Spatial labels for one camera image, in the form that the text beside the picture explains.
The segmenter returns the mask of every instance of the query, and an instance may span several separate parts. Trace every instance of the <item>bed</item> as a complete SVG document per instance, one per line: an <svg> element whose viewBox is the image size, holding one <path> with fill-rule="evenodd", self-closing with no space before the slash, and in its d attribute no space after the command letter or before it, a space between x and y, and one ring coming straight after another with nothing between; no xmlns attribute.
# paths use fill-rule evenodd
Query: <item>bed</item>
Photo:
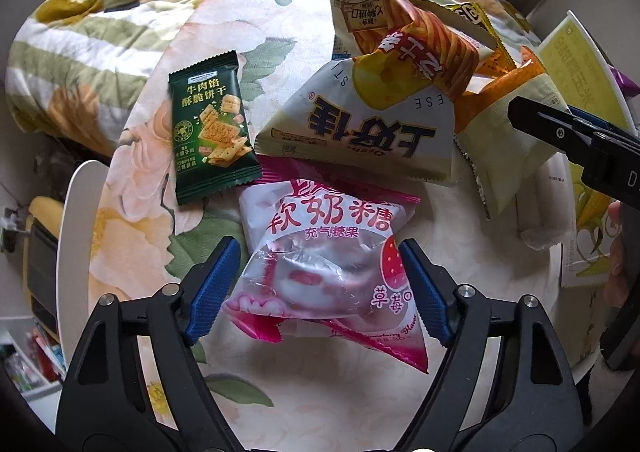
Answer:
<svg viewBox="0 0 640 452"><path fill-rule="evenodd" d="M521 45L539 43L502 0L433 1L480 3L516 60ZM14 119L113 156L94 226L90 309L105 292L143 297L184 278L223 235L244 240L234 191L177 205L169 72L235 49L254 138L331 58L333 41L328 0L47 0L26 20L5 78ZM513 205L486 222L471 171L460 155L454 164L453 189L407 184L422 202L400 238L416 238L456 281L489 297L535 294L553 308L559 253L519 239ZM436 340L427 346L429 375L339 339L258 342L219 317L194 355L245 448L373 450L393 447L428 390L444 351ZM497 348L487 348L466 424L482 413ZM171 424L148 341L141 354L156 417Z"/></svg>

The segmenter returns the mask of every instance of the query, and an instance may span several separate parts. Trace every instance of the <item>floral tablecloth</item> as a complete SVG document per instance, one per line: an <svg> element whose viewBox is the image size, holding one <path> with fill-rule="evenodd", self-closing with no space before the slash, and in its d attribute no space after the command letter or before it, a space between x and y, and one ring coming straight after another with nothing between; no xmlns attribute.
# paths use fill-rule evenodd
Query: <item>floral tablecloth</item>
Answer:
<svg viewBox="0 0 640 452"><path fill-rule="evenodd" d="M527 42L501 4L487 1L492 16L504 16L507 43L510 35L511 45ZM505 25L509 20L512 29ZM113 155L95 222L90 309L105 292L114 292L120 300L153 294L165 283L184 278L223 235L244 239L234 190L177 206L169 72L235 49L254 138L273 112L330 59L333 40L328 0L200 3L146 82ZM530 293L545 306L553 305L559 262L519 239L513 205L485 220L471 170L462 157L455 159L455 166L459 182L453 188L402 184L422 202L399 240L416 238L456 281L475 284L489 297L516 300ZM259 342L220 315L194 355L245 448L342 452L395 445L444 355L436 340L427 341L430 374L337 338ZM148 340L141 339L140 347L156 416L171 424ZM496 354L497 342L491 340L467 424L482 413Z"/></svg>

